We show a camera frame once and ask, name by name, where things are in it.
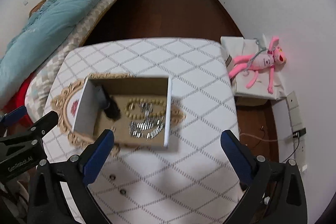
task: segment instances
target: plush toy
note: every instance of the plush toy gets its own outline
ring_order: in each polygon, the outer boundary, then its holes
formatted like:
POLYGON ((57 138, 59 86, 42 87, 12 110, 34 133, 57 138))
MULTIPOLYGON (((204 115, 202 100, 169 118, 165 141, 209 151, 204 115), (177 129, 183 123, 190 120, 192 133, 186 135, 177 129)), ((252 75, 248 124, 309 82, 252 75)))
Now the plush toy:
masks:
POLYGON ((255 71, 253 79, 246 85, 249 89, 256 82, 259 70, 270 68, 268 93, 273 94, 274 67, 286 62, 286 57, 282 49, 278 46, 279 37, 273 37, 268 49, 259 51, 255 55, 241 55, 233 59, 235 67, 230 71, 229 77, 232 79, 241 71, 255 71))

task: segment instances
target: wall socket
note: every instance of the wall socket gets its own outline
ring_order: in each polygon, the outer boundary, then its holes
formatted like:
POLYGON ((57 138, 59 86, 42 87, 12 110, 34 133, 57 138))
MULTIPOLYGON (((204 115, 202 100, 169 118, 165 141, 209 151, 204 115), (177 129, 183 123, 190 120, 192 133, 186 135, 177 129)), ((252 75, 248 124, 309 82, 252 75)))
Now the wall socket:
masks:
MULTIPOLYGON (((294 91, 287 96, 286 100, 288 105, 292 133, 294 133, 304 128, 300 114, 299 102, 296 98, 294 91)), ((299 138, 293 138, 294 149, 296 149, 297 147, 296 151, 294 152, 294 159, 296 161, 296 164, 298 165, 301 174, 303 174, 307 169, 305 138, 306 135, 301 136, 300 143, 299 138)))

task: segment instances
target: wooden floor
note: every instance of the wooden floor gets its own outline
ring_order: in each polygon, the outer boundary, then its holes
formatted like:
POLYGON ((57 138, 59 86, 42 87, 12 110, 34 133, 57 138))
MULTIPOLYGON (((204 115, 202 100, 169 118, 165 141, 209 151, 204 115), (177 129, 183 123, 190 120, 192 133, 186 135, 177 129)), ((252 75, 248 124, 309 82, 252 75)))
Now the wooden floor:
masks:
POLYGON ((86 45, 142 37, 193 37, 220 41, 241 33, 214 0, 118 0, 86 45))
MULTIPOLYGON (((142 37, 194 37, 219 42, 221 36, 242 35, 217 0, 117 0, 85 45, 142 37)), ((240 107, 237 114, 241 133, 277 138, 270 105, 240 107)), ((247 136, 241 136, 241 142, 255 155, 278 160, 276 143, 247 136)))

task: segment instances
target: bead necklace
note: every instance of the bead necklace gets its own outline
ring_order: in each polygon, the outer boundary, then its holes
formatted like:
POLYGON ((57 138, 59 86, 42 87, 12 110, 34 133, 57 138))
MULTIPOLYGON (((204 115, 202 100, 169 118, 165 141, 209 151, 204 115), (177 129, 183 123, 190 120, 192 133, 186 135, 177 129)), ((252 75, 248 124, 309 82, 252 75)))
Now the bead necklace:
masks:
POLYGON ((125 114, 131 120, 143 120, 145 117, 162 117, 166 114, 166 103, 163 100, 147 100, 143 98, 132 98, 129 99, 126 108, 125 114), (134 110, 135 103, 139 103, 139 107, 142 109, 142 114, 132 114, 130 110, 134 110), (152 105, 162 105, 164 108, 162 111, 157 113, 152 113, 152 105))

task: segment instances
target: wooden frame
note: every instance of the wooden frame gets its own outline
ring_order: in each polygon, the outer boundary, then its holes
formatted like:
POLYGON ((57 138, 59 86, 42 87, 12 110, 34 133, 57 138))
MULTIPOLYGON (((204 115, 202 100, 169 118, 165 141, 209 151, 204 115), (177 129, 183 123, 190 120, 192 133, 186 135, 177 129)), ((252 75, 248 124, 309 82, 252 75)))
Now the wooden frame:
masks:
MULTIPOLYGON (((129 74, 124 73, 91 73, 88 75, 89 79, 116 79, 116 78, 125 78, 131 77, 129 74)), ((89 144, 94 143, 98 136, 88 137, 82 135, 80 132, 72 131, 72 125, 69 122, 67 111, 68 105, 71 98, 79 92, 85 83, 85 79, 78 79, 75 82, 71 83, 67 88, 63 88, 60 95, 55 96, 51 101, 51 108, 53 111, 57 112, 58 114, 58 127, 62 134, 68 135, 68 140, 71 145, 79 146, 80 148, 84 149, 89 144)), ((186 115, 183 113, 179 107, 172 105, 171 106, 171 126, 177 126, 183 120, 185 120, 186 115)), ((120 152, 120 145, 115 144, 110 152, 110 155, 113 157, 117 156, 120 152)))

